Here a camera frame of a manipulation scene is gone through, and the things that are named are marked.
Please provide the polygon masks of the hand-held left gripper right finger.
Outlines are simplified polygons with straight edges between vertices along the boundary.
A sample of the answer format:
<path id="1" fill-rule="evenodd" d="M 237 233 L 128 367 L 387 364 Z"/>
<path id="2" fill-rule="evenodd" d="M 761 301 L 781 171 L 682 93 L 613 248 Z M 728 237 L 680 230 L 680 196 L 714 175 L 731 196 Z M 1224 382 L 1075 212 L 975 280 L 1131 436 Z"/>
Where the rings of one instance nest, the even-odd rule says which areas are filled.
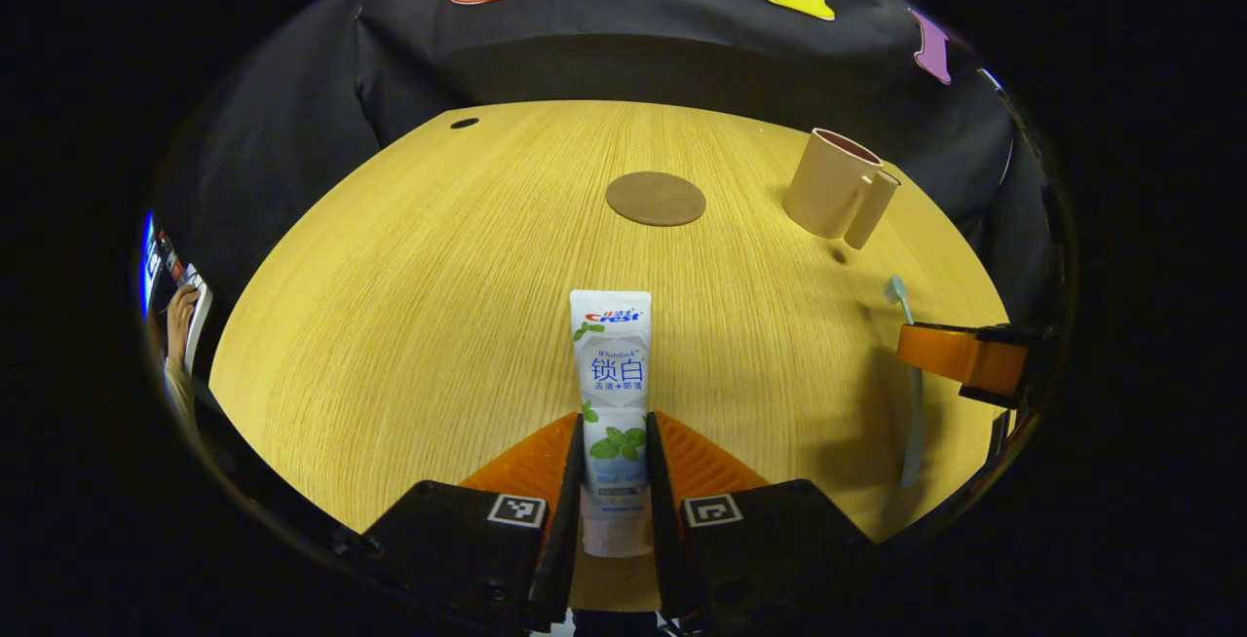
<path id="1" fill-rule="evenodd" d="M 771 482 L 663 413 L 647 418 L 661 615 L 685 635 L 833 635 L 879 550 L 806 477 Z"/>

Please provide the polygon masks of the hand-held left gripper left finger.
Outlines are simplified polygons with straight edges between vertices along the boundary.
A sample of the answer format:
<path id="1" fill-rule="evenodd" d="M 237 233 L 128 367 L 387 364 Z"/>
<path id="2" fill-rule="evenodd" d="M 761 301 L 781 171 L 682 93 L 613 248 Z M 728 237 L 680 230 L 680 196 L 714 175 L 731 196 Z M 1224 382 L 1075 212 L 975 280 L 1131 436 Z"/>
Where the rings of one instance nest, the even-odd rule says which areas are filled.
<path id="1" fill-rule="evenodd" d="M 547 631 L 574 587 L 581 477 L 571 413 L 461 482 L 414 482 L 362 534 L 362 566 L 449 628 Z"/>

